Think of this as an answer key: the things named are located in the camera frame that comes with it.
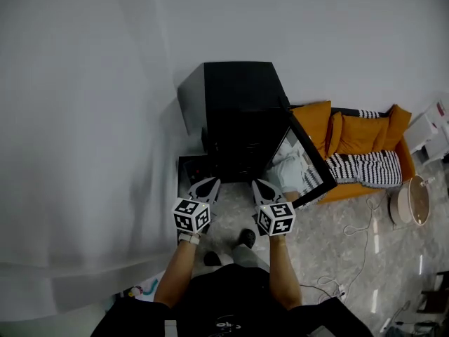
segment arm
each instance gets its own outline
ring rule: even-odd
[[[192,278],[196,245],[181,241],[159,282],[154,302],[172,308],[184,295]]]
[[[272,296],[287,310],[301,306],[300,284],[288,256],[285,236],[271,236],[269,245],[269,290]]]

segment black shirt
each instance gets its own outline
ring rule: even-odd
[[[177,321],[178,336],[307,336],[322,326],[326,336],[372,336],[336,298],[287,311],[272,298],[266,271],[239,265],[193,278],[173,309],[122,298],[92,336],[164,336],[165,320]]]

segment floor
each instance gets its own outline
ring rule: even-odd
[[[411,225],[394,230],[388,214],[388,196],[383,190],[300,211],[292,233],[287,236],[290,258],[301,284],[318,286],[318,278],[328,276],[336,279],[347,291],[362,268],[367,235],[363,231],[347,237],[343,229],[347,225],[365,227],[368,224],[371,210],[367,198],[372,199],[374,207],[379,205],[373,211],[373,221],[368,230],[365,267],[352,284],[345,301],[375,336],[385,320],[407,300],[411,302],[410,308],[398,316],[398,321],[433,319],[433,316],[417,315],[413,311],[416,310],[420,291],[433,285],[434,273],[449,270],[449,197],[443,164],[436,161],[423,167],[417,157],[413,158],[418,174],[423,178],[435,177],[429,185],[431,215],[424,226]],[[246,184],[222,185],[213,212],[216,217],[200,245],[197,266],[200,266],[207,250],[217,251],[226,257],[229,245],[236,241],[243,228],[256,231],[251,218],[254,214],[252,193]],[[379,239],[377,253],[374,224],[377,224]],[[258,237],[253,249],[259,257],[269,262],[268,237]],[[335,290],[334,283],[320,287],[328,293]],[[322,294],[305,287],[302,293],[304,304],[316,304]]]

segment wire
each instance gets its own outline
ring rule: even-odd
[[[408,308],[410,307],[410,300],[408,300],[407,302],[404,303],[404,305],[400,308],[398,308],[398,310],[394,313],[393,318],[391,318],[391,321],[394,323],[396,322],[396,318],[398,318],[398,316],[408,310]]]
[[[354,234],[359,233],[359,232],[363,232],[363,231],[366,232],[366,243],[365,243],[365,248],[363,249],[363,264],[362,264],[362,268],[360,269],[360,271],[357,273],[357,275],[355,276],[355,278],[353,278],[352,281],[351,281],[351,283],[349,284],[348,289],[347,289],[347,292],[346,292],[346,299],[344,300],[344,304],[346,304],[346,302],[347,302],[348,299],[349,299],[349,292],[351,291],[351,286],[352,286],[352,284],[356,281],[357,277],[360,276],[360,274],[363,272],[363,269],[365,268],[365,264],[366,264],[366,251],[367,251],[367,249],[368,249],[368,241],[369,241],[369,228],[370,228],[370,226],[371,226],[371,221],[373,220],[373,213],[374,213],[374,211],[376,211],[376,210],[379,209],[380,205],[382,204],[382,202],[384,201],[384,198],[385,198],[387,195],[389,195],[389,193],[388,193],[388,191],[385,191],[384,196],[380,199],[379,204],[378,204],[376,207],[374,207],[374,202],[373,202],[373,200],[371,199],[371,197],[369,197],[369,198],[366,199],[366,205],[367,205],[368,208],[371,210],[371,214],[370,214],[370,220],[368,221],[368,224],[367,224],[365,227],[354,227],[353,225],[346,225],[346,226],[344,227],[344,229],[343,229],[344,235],[345,235],[345,236],[348,236],[348,237],[351,237],[351,236],[353,236]],[[347,232],[347,230],[348,230],[349,228],[352,228],[354,231],[353,231],[352,233]],[[324,283],[320,283],[320,280],[323,279],[323,278],[327,278],[328,281],[327,281],[327,282],[324,282]],[[329,297],[329,298],[333,298],[333,297],[341,298],[345,293],[344,293],[344,292],[342,293],[342,289],[341,289],[341,287],[340,287],[340,284],[338,283],[338,281],[337,281],[336,279],[330,278],[329,276],[321,276],[321,277],[318,278],[318,280],[317,280],[316,283],[317,283],[318,285],[320,285],[320,286],[325,286],[326,284],[329,284],[329,283],[331,283],[331,282],[334,282],[334,283],[335,283],[335,290],[334,290],[331,294],[329,294],[329,293],[327,293],[326,291],[324,291],[323,289],[320,289],[320,288],[315,287],[315,286],[307,286],[307,285],[304,285],[304,286],[312,287],[312,288],[318,289],[318,290],[324,292],[324,293],[327,295],[327,297]],[[322,293],[322,294],[319,296],[319,298],[318,298],[318,303],[322,303],[322,302],[324,302],[325,300],[326,300],[326,297],[325,297],[324,294]]]
[[[324,283],[321,283],[320,280],[321,280],[322,278],[327,278],[328,281],[327,281],[327,282],[324,282]],[[319,284],[320,286],[325,286],[326,284],[329,284],[329,283],[332,283],[332,282],[335,283],[335,290],[332,292],[331,295],[329,295],[329,293],[326,293],[326,295],[328,295],[329,298],[332,298],[332,297],[341,297],[342,294],[341,294],[341,292],[340,292],[340,284],[338,283],[338,281],[337,281],[336,279],[332,279],[332,278],[330,278],[330,277],[328,277],[328,276],[321,276],[321,277],[318,278],[318,280],[316,281],[316,283]],[[324,296],[323,294],[321,294],[321,296],[319,296],[319,298],[318,298],[318,303],[322,303],[322,302],[324,302],[325,300],[326,300],[325,296]]]
[[[366,264],[366,250],[368,249],[368,240],[369,240],[369,238],[370,238],[369,228],[370,228],[370,226],[371,226],[371,221],[373,220],[373,213],[374,213],[374,211],[376,211],[376,210],[380,207],[382,201],[384,201],[384,198],[385,198],[387,195],[388,195],[388,192],[385,191],[384,196],[380,199],[380,202],[379,202],[379,204],[378,204],[376,207],[374,207],[374,202],[372,201],[371,197],[369,197],[369,198],[366,199],[366,206],[368,206],[368,208],[371,210],[370,220],[369,220],[368,224],[366,225],[366,227],[363,227],[363,228],[357,228],[357,227],[354,227],[354,226],[352,226],[352,225],[347,225],[347,226],[345,226],[344,229],[343,229],[343,233],[344,233],[346,236],[348,236],[348,237],[350,237],[350,236],[352,236],[352,235],[354,235],[354,234],[356,234],[356,233],[358,233],[358,232],[363,232],[363,231],[366,232],[366,243],[365,243],[365,248],[363,249],[363,264],[362,264],[362,268],[360,269],[360,271],[357,273],[357,275],[355,276],[355,278],[354,278],[354,279],[351,281],[351,283],[349,284],[349,286],[348,286],[348,291],[347,291],[347,294],[346,294],[346,299],[345,299],[345,301],[344,301],[344,304],[346,304],[346,302],[349,300],[349,293],[351,292],[351,286],[352,286],[352,284],[356,281],[357,277],[360,276],[360,274],[363,272],[363,269],[365,268],[365,264]],[[354,229],[354,231],[353,231],[351,234],[349,234],[348,232],[346,232],[347,228],[349,228],[349,227]]]
[[[319,287],[312,286],[312,285],[310,285],[310,284],[300,284],[300,286],[301,286],[301,287],[310,287],[311,289],[317,289],[317,290],[319,290],[319,291],[325,293],[326,295],[328,295],[329,298],[332,298],[332,296],[331,296],[329,293],[327,293],[327,292],[324,291],[323,289],[320,289]]]

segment sofa armrest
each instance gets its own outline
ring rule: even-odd
[[[395,152],[399,157],[399,163],[401,164],[402,182],[410,180],[415,173],[415,164],[413,163],[412,156],[408,151],[408,146],[405,138],[398,142],[395,148]]]

